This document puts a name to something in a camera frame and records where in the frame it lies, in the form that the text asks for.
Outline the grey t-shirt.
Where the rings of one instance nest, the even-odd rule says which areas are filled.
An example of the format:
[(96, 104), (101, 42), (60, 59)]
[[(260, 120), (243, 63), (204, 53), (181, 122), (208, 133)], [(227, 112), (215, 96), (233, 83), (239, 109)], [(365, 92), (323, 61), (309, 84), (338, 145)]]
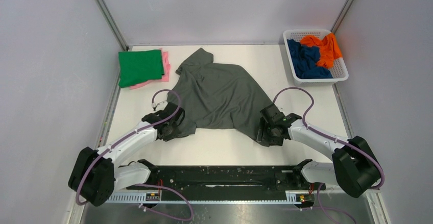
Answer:
[(236, 129), (255, 140), (260, 111), (272, 101), (241, 66), (214, 63), (213, 54), (200, 48), (176, 70), (179, 80), (167, 101), (181, 103), (185, 119), (179, 137), (196, 129)]

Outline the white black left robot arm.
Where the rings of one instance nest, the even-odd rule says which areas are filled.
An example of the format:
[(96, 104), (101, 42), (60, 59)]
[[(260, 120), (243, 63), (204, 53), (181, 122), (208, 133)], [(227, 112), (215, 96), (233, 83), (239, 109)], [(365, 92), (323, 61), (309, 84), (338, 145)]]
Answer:
[(77, 204), (80, 205), (80, 198), (84, 198), (84, 202), (97, 207), (113, 192), (145, 183), (151, 174), (149, 166), (138, 161), (129, 165), (123, 163), (150, 143), (176, 138), (184, 118), (184, 109), (168, 102), (163, 110), (145, 115), (116, 141), (97, 149), (82, 149), (68, 180), (69, 188), (76, 193)]

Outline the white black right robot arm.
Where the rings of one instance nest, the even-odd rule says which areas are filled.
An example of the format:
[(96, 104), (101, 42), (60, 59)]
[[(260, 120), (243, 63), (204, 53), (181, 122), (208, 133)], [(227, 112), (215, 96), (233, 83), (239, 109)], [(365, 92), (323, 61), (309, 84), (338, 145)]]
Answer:
[(383, 170), (365, 139), (341, 138), (308, 124), (303, 117), (283, 114), (275, 104), (260, 111), (257, 140), (271, 146), (285, 140), (301, 142), (326, 156), (330, 162), (304, 160), (294, 171), (308, 183), (339, 186), (351, 197), (359, 197), (382, 179)]

